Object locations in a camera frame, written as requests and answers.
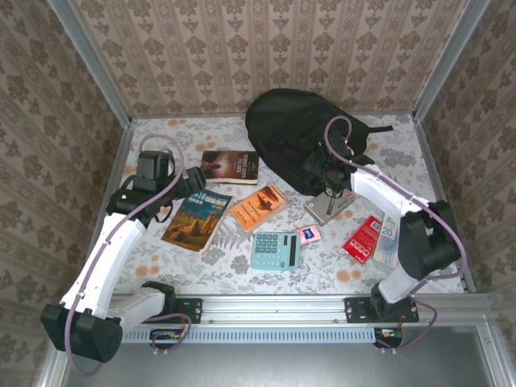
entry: cable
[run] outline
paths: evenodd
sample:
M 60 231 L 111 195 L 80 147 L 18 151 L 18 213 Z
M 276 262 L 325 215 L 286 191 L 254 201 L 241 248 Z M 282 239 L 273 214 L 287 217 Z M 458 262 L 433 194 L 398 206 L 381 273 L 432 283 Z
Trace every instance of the cable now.
M 66 317 L 66 323 L 64 324 L 64 349 L 66 350 L 66 355 L 69 359 L 70 364 L 72 365 L 72 368 L 82 375 L 83 377 L 91 377 L 95 373 L 98 372 L 98 370 L 101 368 L 102 363 L 99 363 L 98 366 L 90 372 L 83 371 L 79 368 L 77 365 L 73 353 L 72 353 L 72 344 L 71 344 L 71 330 L 72 330 L 72 320 L 73 316 L 75 314 L 75 311 L 77 310 L 77 305 L 79 304 L 79 301 L 84 297 L 84 291 L 86 289 L 86 286 L 88 285 L 89 278 L 91 277 L 95 266 L 97 265 L 98 260 L 100 259 L 102 253 L 106 249 L 106 246 L 109 245 L 111 239 L 113 239 L 114 234 L 120 229 L 120 227 L 127 221 L 130 220 L 133 216 L 138 214 L 141 210 L 143 210 L 145 207 L 151 205 L 156 200 L 159 200 L 162 198 L 168 191 L 170 191 L 175 184 L 179 181 L 181 178 L 182 173 L 185 170 L 185 156 L 183 155 L 183 151 L 179 147 L 179 144 L 175 139 L 172 137 L 169 137 L 167 135 L 158 135 L 158 134 L 150 134 L 146 135 L 142 138 L 141 142 L 139 143 L 139 151 L 142 152 L 142 149 L 144 147 L 144 144 L 149 139 L 167 139 L 172 145 L 177 149 L 177 152 L 179 153 L 179 159 L 181 163 L 181 167 L 177 170 L 176 176 L 172 179 L 172 181 L 159 193 L 157 193 L 152 198 L 148 199 L 146 202 L 140 204 L 137 206 L 133 211 L 131 211 L 129 214 L 127 214 L 114 228 L 111 230 L 109 235 L 104 240 L 104 243 L 101 245 L 101 247 L 98 249 L 97 254 L 95 255 L 94 259 L 91 262 L 90 267 L 88 268 L 88 271 L 85 274 L 84 281 L 81 283 L 81 286 L 79 287 L 79 291 L 77 292 L 77 295 L 75 296 L 75 300 L 73 301 L 72 307 L 70 308 L 70 311 L 68 312 L 68 316 Z
M 439 274 L 439 275 L 435 275 L 435 276 L 428 276 L 427 278 L 422 280 L 410 292 L 410 296 L 412 297 L 412 299 L 414 300 L 414 302 L 416 304 L 424 306 L 434 312 L 434 317 L 429 322 L 429 324 L 425 327 L 425 329 L 423 329 L 422 332 L 415 339 L 413 339 L 409 343 L 404 344 L 396 349 L 390 347 L 387 343 L 385 343 L 381 340 L 377 340 L 378 343 L 381 343 L 381 344 L 385 345 L 386 347 L 392 348 L 393 353 L 395 353 L 395 351 L 407 349 L 408 347 L 411 347 L 412 345 L 416 344 L 433 327 L 435 320 L 437 320 L 437 315 L 438 315 L 437 309 L 434 308 L 433 306 L 430 306 L 424 302 L 419 301 L 414 296 L 414 293 L 417 292 L 419 289 L 421 289 L 428 281 L 444 280 L 444 279 L 449 279 L 449 278 L 454 278 L 454 277 L 461 277 L 464 274 L 464 270 L 468 266 L 468 255 L 466 254 L 466 249 L 465 249 L 462 241 L 460 240 L 459 236 L 455 233 L 455 231 L 441 217 L 439 217 L 433 210 L 431 210 L 425 204 L 421 203 L 418 199 L 416 199 L 413 194 L 410 195 L 405 190 L 397 187 L 391 180 L 384 177 L 382 172 L 373 171 L 367 167 L 364 167 L 363 165 L 355 164 L 355 163 L 351 162 L 350 160 L 343 158 L 341 155 L 339 155 L 339 153 L 337 153 L 335 151 L 335 149 L 330 144 L 330 140 L 328 139 L 328 132 L 330 131 L 331 124 L 334 123 L 335 121 L 337 121 L 338 119 L 343 119 L 348 124 L 348 131 L 347 131 L 347 136 L 345 137 L 345 139 L 349 138 L 349 136 L 352 133 L 352 123 L 347 117 L 344 117 L 343 115 L 337 115 L 333 119 L 331 119 L 328 122 L 328 124 L 326 125 L 326 129 L 324 130 L 324 141 L 326 142 L 326 146 L 328 147 L 330 153 L 333 156 L 335 156 L 338 160 L 341 160 L 343 163 L 350 165 L 353 168 L 356 168 L 356 169 L 362 170 L 366 173 L 369 173 L 370 175 L 373 175 L 374 177 L 376 177 L 378 180 L 383 181 L 388 187 L 392 188 L 394 191 L 396 191 L 398 194 L 403 196 L 405 199 L 409 200 L 410 202 L 413 202 L 416 206 L 421 208 L 423 211 L 427 212 L 431 218 L 433 218 L 437 223 L 439 223 L 444 228 L 444 230 L 446 230 L 446 232 L 451 236 L 451 238 L 456 243 L 456 245 L 460 251 L 461 264 L 460 264 L 459 270 L 457 270 L 456 272 L 454 272 L 452 274 Z
M 430 309 L 432 312 L 434 312 L 434 316 L 432 317 L 432 320 L 430 320 L 430 322 L 428 323 L 428 325 L 419 333 L 419 335 L 417 335 L 413 340 L 411 340 L 409 343 L 407 344 L 403 344 L 401 345 L 400 347 L 398 348 L 394 348 L 394 347 L 391 347 L 390 345 L 388 345 L 385 341 L 383 340 L 380 340 L 380 339 L 377 339 L 377 342 L 380 343 L 381 345 L 389 348 L 389 349 L 392 349 L 393 353 L 396 353 L 397 351 L 402 351 L 404 349 L 407 349 L 407 348 L 410 348 L 412 347 L 414 344 L 416 344 L 420 339 L 422 339 L 422 337 L 428 333 L 428 331 L 434 326 L 435 324 L 435 321 L 437 321 L 437 316 L 438 316 L 438 311 L 436 308 L 434 308 L 432 305 L 429 305 L 429 304 L 426 304 L 425 302 L 422 302 L 422 301 L 419 301 L 413 294 L 410 295 L 410 297 L 412 298 L 412 300 L 414 300 L 414 302 L 420 306 L 424 306 L 425 308 L 427 309 Z
M 181 345 L 181 343 L 183 341 L 185 341 L 186 337 L 188 336 L 188 334 L 190 332 L 190 328 L 192 327 L 192 319 L 190 318 L 189 315 L 184 314 L 184 313 L 171 313 L 171 314 L 166 314 L 164 316 L 151 317 L 151 318 L 148 318 L 147 320 L 145 320 L 146 323 L 149 323 L 152 321 L 168 320 L 169 318 L 173 318 L 173 317 L 181 317 L 181 321 L 182 321 L 182 319 L 186 320 L 186 322 L 188 323 L 188 326 L 186 327 L 186 331 L 184 331 L 183 335 L 179 338 L 179 340 L 172 347 L 165 349 L 165 350 L 160 350 L 156 347 L 156 338 L 158 336 L 161 336 L 161 335 L 164 335 L 167 333 L 170 334 L 170 333 L 176 333 L 176 332 L 173 332 L 173 331 L 156 332 L 156 334 L 152 337 L 152 342 L 151 342 L 151 347 L 154 350 L 154 354 L 158 353 L 158 351 L 162 351 L 166 355 L 167 353 L 169 353 L 169 352 L 173 351 L 174 349 L 176 349 L 177 347 L 179 347 Z
M 403 333 L 403 316 L 401 313 L 400 313 L 400 323 L 397 326 L 397 328 Z

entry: black backpack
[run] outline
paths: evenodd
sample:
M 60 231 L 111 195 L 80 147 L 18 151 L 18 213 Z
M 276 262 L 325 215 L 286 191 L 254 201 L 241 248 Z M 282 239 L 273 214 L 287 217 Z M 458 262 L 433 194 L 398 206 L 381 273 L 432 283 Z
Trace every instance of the black backpack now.
M 336 115 L 352 122 L 347 145 L 354 156 L 364 153 L 369 133 L 393 130 L 392 126 L 371 128 L 320 95 L 295 89 L 272 89 L 259 96 L 246 113 L 245 126 L 251 144 L 272 171 L 300 194 L 317 196 L 324 184 L 302 166 L 323 141 L 326 125 Z M 346 135 L 347 123 L 335 121 L 334 131 Z

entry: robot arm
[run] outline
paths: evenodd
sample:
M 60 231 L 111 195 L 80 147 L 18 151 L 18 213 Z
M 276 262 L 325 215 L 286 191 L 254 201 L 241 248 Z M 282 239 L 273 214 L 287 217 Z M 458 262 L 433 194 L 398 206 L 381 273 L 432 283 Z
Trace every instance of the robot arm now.
M 93 251 L 89 254 L 81 273 L 71 289 L 62 297 L 60 305 L 46 305 L 41 314 L 50 339 L 56 349 L 65 350 L 65 325 L 77 295 L 81 299 L 74 311 L 70 326 L 72 353 L 97 360 L 109 361 L 122 342 L 123 332 L 130 331 L 148 318 L 161 313 L 173 313 L 175 293 L 173 286 L 147 282 L 136 294 L 122 302 L 110 305 L 116 281 L 131 249 L 143 235 L 148 224 L 160 212 L 162 206 L 171 206 L 173 200 L 184 198 L 204 188 L 206 180 L 199 168 L 185 171 L 186 178 L 177 178 L 169 172 L 171 156 L 166 152 L 145 151 L 139 154 L 136 175 L 130 177 L 122 188 L 111 195 L 106 208 L 101 234 Z M 172 190 L 161 200 L 137 212 L 133 218 L 122 223 L 109 243 L 106 237 L 122 219 L 135 208 L 155 196 L 173 178 L 178 179 Z M 93 268 L 86 287 L 79 290 L 91 269 L 101 247 L 106 244 Z
M 367 168 L 380 172 L 377 165 L 369 164 Z M 390 182 L 432 209 L 456 231 L 452 209 L 446 202 L 430 203 L 412 195 L 395 181 L 390 179 Z M 434 219 L 377 177 L 356 170 L 351 174 L 351 188 L 375 203 L 397 223 L 399 230 L 399 265 L 372 290 L 373 305 L 381 316 L 388 309 L 387 304 L 407 298 L 425 277 L 458 260 L 460 253 L 450 235 Z

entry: orange book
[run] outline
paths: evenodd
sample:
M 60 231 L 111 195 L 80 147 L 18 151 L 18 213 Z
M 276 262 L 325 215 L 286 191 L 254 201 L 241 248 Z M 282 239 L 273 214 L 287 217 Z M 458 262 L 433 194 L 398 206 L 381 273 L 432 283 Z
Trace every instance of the orange book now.
M 231 208 L 231 213 L 245 231 L 250 231 L 289 206 L 285 196 L 267 185 Z

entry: metal frame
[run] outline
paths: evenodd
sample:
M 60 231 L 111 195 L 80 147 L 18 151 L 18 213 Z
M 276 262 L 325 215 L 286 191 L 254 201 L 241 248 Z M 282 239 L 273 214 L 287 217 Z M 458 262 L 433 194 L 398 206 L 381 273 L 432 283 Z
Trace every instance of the metal frame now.
M 412 111 L 416 119 L 422 120 L 428 109 L 430 109 L 432 102 L 443 87 L 446 78 L 450 75 L 453 65 L 462 53 L 465 44 L 468 42 L 488 4 L 489 0 L 472 0 L 466 4 L 464 12 L 446 42 L 437 64 L 432 69 L 432 73 L 428 77 L 428 81 L 414 105 Z
M 114 296 L 119 302 L 128 296 Z M 392 327 L 393 324 L 348 324 L 344 311 L 344 298 L 358 297 L 356 294 L 330 296 L 198 296 L 202 298 L 203 329 L 228 328 L 238 331 L 242 328 L 346 328 Z M 487 294 L 421 294 L 423 302 L 431 304 L 439 313 L 436 326 L 476 327 L 482 342 L 482 349 L 489 371 L 496 386 L 515 385 L 515 374 L 505 343 L 497 327 L 496 315 L 491 309 Z M 424 327 L 432 318 L 432 312 L 419 310 L 420 322 L 407 323 L 410 327 Z M 141 324 L 139 327 L 150 327 Z M 160 324 L 160 328 L 174 328 L 178 325 Z M 48 351 L 39 387 L 60 386 L 65 374 L 67 359 L 63 352 L 54 348 Z
M 49 0 L 49 2 L 72 40 L 73 46 L 81 55 L 86 67 L 110 104 L 116 118 L 124 129 L 128 129 L 131 125 L 131 109 L 119 93 L 106 66 L 102 63 L 71 2 L 69 0 Z
M 110 200 L 111 195 L 119 188 L 120 181 L 122 180 L 123 168 L 127 161 L 127 156 L 129 156 L 129 151 L 131 150 L 132 137 L 135 134 L 135 128 L 129 127 L 128 129 L 122 132 L 122 138 L 120 139 L 119 149 L 116 152 L 116 157 L 113 161 L 113 167 L 111 168 L 111 173 L 109 180 L 107 181 L 106 190 L 104 191 L 104 196 L 102 197 L 102 204 L 100 206 L 100 211 L 97 216 L 97 221 L 95 222 L 94 232 L 91 235 L 91 240 L 89 242 L 88 254 L 89 256 L 92 250 L 97 243 L 98 236 L 102 230 L 102 225 L 104 224 L 104 217 L 106 216 L 106 207 L 107 203 Z
M 414 117 L 412 119 L 414 121 L 414 128 L 416 130 L 416 136 L 418 137 L 419 146 L 421 147 L 422 157 L 427 165 L 428 176 L 430 177 L 430 183 L 432 184 L 435 198 L 437 200 L 447 200 L 446 193 L 444 192 L 443 184 L 441 183 L 439 172 L 437 171 L 437 166 L 435 165 L 434 157 L 432 156 L 432 151 L 427 140 L 427 135 L 425 134 L 425 130 L 422 125 L 422 120 Z M 476 292 L 475 283 L 473 282 L 469 267 L 464 271 L 463 284 L 465 290 L 469 293 Z

